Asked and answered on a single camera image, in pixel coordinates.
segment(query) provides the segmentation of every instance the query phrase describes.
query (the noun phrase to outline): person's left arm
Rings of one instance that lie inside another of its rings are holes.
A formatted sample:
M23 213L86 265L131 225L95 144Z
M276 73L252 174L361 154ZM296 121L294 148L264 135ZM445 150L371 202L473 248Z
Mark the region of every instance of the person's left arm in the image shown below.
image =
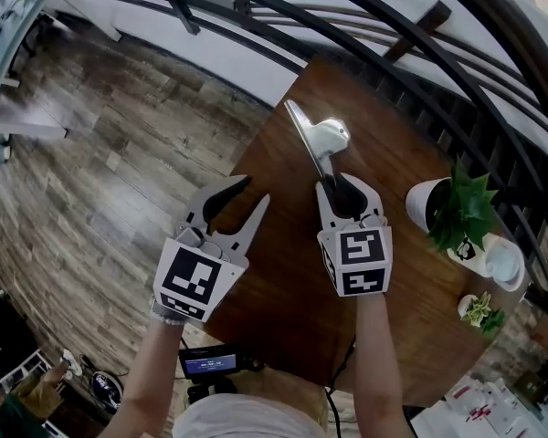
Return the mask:
M173 398L174 373L183 326L153 319L138 350L120 409L100 438L160 436Z

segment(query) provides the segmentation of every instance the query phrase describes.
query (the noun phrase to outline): green shirt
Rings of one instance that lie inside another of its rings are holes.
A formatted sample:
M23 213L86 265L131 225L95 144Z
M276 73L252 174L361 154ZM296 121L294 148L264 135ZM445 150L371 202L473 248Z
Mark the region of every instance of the green shirt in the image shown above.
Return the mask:
M0 438L48 438L40 422L14 396L6 395L0 406Z

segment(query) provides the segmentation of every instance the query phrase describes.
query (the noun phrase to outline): white shoe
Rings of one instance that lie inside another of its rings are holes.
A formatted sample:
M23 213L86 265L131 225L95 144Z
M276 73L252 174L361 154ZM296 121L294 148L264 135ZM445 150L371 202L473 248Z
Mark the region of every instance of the white shoe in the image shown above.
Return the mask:
M81 365L79 365L79 362L75 359L70 350L63 349L63 357L61 358L69 362L68 372L72 371L75 376L81 376L83 374Z

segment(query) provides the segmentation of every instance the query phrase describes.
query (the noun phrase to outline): wood plank flooring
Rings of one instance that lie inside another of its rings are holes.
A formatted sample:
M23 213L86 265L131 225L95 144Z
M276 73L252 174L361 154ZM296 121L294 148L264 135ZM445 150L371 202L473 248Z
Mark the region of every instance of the wood plank flooring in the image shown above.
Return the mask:
M21 54L0 118L61 125L12 140L0 167L0 286L51 360L63 347L129 369L164 239L191 195L228 175L269 108L198 69L80 22ZM187 326L185 339L202 333Z

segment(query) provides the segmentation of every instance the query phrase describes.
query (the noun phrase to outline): white desk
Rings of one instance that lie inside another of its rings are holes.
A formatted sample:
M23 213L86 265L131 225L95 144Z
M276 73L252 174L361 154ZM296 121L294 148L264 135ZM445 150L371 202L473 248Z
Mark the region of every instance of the white desk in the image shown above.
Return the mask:
M84 15L86 19L101 29L111 39L115 41L120 40L121 34L116 31L110 22L98 15L88 5L84 5L81 0L64 1ZM8 9L16 12L15 16L10 16L0 22L0 85L4 81L10 62L22 43L26 32L32 26L47 0L26 0L25 2L20 1L15 4L13 2L15 0L0 0L0 16ZM53 127L0 121L0 133L23 134L43 138L64 138L67 131L59 126Z

